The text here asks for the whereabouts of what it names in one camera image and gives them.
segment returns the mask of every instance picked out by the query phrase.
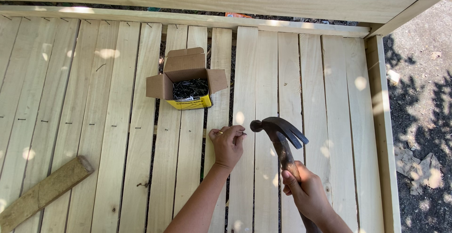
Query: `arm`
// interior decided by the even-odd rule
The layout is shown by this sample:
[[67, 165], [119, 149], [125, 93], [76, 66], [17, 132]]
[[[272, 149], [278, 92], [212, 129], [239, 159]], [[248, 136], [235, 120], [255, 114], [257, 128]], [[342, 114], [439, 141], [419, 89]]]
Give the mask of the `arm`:
[[213, 209], [232, 169], [243, 153], [245, 128], [240, 125], [209, 132], [215, 149], [215, 163], [189, 201], [169, 224], [165, 233], [198, 233], [209, 230]]
[[298, 184], [289, 171], [283, 171], [283, 192], [293, 195], [298, 210], [312, 220], [323, 233], [351, 233], [350, 228], [328, 202], [319, 176], [309, 171], [300, 161], [295, 163], [302, 185]]

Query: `pile of nails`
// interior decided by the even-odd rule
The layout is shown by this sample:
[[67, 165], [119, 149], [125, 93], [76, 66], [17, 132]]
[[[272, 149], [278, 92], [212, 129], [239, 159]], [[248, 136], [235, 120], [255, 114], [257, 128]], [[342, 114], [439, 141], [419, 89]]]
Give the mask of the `pile of nails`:
[[192, 79], [173, 83], [173, 99], [202, 97], [209, 93], [207, 79]]

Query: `hammer head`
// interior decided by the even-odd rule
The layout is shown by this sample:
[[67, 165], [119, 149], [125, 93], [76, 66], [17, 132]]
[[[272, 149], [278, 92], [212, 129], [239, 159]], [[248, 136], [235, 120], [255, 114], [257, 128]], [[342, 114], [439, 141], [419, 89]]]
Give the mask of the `hammer head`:
[[280, 117], [267, 117], [262, 121], [254, 120], [251, 122], [250, 128], [253, 132], [265, 130], [272, 142], [280, 142], [277, 135], [277, 132], [279, 132], [284, 135], [296, 149], [303, 147], [298, 139], [300, 139], [304, 144], [308, 144], [309, 142], [303, 133], [301, 133], [295, 126]]

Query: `scrap wood piece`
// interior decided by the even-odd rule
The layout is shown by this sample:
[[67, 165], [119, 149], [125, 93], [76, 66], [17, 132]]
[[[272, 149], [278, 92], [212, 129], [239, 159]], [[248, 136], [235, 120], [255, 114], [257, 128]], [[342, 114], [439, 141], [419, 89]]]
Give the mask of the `scrap wood piece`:
[[80, 155], [33, 186], [0, 213], [0, 232], [10, 232], [94, 172]]
[[413, 152], [400, 147], [394, 148], [396, 171], [407, 176], [411, 181], [410, 194], [422, 194], [422, 185], [432, 189], [444, 185], [441, 178], [441, 164], [433, 153], [429, 153], [422, 161], [413, 157]]

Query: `yellow box label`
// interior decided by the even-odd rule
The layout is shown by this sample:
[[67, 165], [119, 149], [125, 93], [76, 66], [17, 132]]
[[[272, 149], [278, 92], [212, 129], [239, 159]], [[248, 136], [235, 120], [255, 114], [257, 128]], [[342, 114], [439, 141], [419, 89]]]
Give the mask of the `yellow box label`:
[[212, 107], [212, 101], [210, 100], [209, 95], [200, 97], [199, 99], [184, 102], [178, 102], [176, 100], [166, 100], [166, 101], [179, 110], [203, 109]]

